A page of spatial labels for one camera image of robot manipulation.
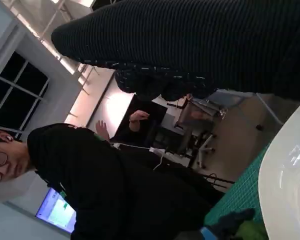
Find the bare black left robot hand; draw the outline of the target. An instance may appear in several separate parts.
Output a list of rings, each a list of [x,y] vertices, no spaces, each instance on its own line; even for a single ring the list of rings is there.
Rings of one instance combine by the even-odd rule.
[[[240,212],[232,211],[219,218],[213,225],[205,225],[201,230],[204,240],[242,240],[235,236],[241,224],[252,220],[255,215],[253,208],[247,208]]]

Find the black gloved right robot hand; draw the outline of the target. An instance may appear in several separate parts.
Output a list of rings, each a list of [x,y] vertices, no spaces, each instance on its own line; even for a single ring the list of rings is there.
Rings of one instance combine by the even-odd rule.
[[[300,0],[123,0],[57,27],[56,50],[141,100],[217,90],[300,102]]]

